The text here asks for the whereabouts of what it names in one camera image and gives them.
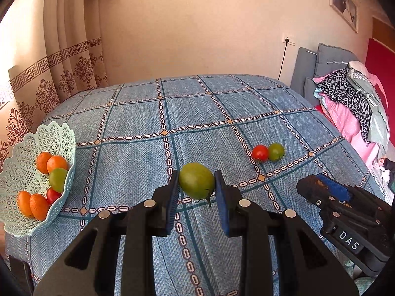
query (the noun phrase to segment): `blue bedspread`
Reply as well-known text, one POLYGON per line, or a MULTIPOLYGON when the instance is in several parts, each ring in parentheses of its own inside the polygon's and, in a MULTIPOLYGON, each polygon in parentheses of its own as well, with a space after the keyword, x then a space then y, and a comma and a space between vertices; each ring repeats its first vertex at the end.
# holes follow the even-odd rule
MULTIPOLYGON (((7 254, 27 261, 36 283, 100 210, 128 210, 192 161, 222 170, 227 184, 265 209, 294 209, 316 233, 319 209, 297 194, 299 179, 321 172, 382 197, 337 129, 281 82, 261 76, 157 79, 80 92, 44 123, 51 121, 67 122, 76 134, 72 190, 44 231, 6 238, 7 254), (250 158, 254 146, 272 142, 286 148, 281 161, 258 164, 250 158)), ((237 294, 241 240, 222 233, 214 202, 209 208, 181 193, 175 230, 154 238, 153 246, 157 295, 237 294)), ((116 295, 120 273, 118 268, 116 295)), ((273 276, 277 294, 275 262, 273 276)))

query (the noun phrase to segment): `red wall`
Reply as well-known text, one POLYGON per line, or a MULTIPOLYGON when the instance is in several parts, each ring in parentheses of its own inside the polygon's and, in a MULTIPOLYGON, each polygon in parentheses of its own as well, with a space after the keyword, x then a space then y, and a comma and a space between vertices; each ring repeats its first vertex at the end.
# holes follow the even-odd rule
POLYGON ((381 81, 388 100, 387 115, 390 140, 395 142, 395 53, 373 39, 369 39, 366 68, 381 81))

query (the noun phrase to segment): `power cord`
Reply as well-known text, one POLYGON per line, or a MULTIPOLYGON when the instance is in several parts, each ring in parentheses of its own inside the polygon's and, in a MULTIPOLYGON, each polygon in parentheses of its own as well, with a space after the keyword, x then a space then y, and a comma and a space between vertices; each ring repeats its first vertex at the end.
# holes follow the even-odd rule
POLYGON ((285 39, 285 49, 284 49, 284 56, 282 57, 282 63, 281 63, 281 69, 280 69, 280 74, 278 75, 278 79, 277 80, 280 80, 280 76, 281 76, 281 70, 282 70, 282 65, 283 65, 283 63, 284 63, 284 58, 285 58, 285 51, 287 50, 287 45, 288 45, 288 42, 289 42, 290 40, 287 38, 287 39, 285 39))

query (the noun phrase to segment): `framed picture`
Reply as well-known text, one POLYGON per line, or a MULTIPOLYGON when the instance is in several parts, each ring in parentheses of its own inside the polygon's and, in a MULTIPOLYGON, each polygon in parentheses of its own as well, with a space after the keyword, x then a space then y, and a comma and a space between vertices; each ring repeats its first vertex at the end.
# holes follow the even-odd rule
POLYGON ((353 0, 329 0, 329 4, 358 32, 358 6, 353 0))

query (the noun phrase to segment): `red tomato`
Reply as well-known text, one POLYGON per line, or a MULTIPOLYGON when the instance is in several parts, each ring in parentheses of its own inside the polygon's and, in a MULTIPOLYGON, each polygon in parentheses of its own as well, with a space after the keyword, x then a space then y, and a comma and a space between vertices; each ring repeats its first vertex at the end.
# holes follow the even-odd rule
POLYGON ((257 145, 252 150, 252 158, 257 161, 266 161, 269 157, 269 150, 264 145, 257 145))
POLYGON ((52 188, 49 188, 47 190, 47 201, 50 206, 61 196, 61 193, 58 193, 57 191, 53 190, 52 188))

